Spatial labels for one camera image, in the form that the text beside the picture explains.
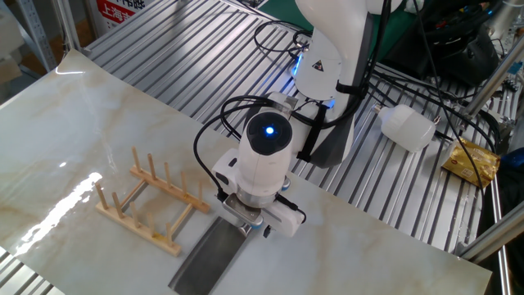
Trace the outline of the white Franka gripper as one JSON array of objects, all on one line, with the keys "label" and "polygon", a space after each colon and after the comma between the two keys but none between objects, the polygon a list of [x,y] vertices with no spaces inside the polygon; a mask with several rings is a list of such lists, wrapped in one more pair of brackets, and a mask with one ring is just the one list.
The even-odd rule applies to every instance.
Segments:
[{"label": "white Franka gripper", "polygon": [[264,238],[272,229],[290,238],[305,221],[305,213],[282,195],[290,184],[286,172],[276,171],[266,160],[249,166],[232,148],[215,163],[212,174],[226,192],[223,208],[254,229],[267,225]]}]

